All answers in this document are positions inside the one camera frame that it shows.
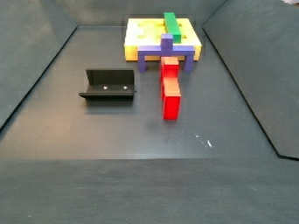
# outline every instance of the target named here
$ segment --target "red block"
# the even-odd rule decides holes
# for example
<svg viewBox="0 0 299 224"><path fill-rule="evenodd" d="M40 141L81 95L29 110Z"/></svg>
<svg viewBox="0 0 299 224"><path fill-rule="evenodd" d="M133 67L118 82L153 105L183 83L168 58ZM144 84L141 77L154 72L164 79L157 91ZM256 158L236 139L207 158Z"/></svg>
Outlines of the red block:
<svg viewBox="0 0 299 224"><path fill-rule="evenodd" d="M180 64L176 57L161 57L160 81L162 78L176 78Z"/></svg>
<svg viewBox="0 0 299 224"><path fill-rule="evenodd" d="M181 91L177 78L162 78L162 119L176 120L180 110Z"/></svg>

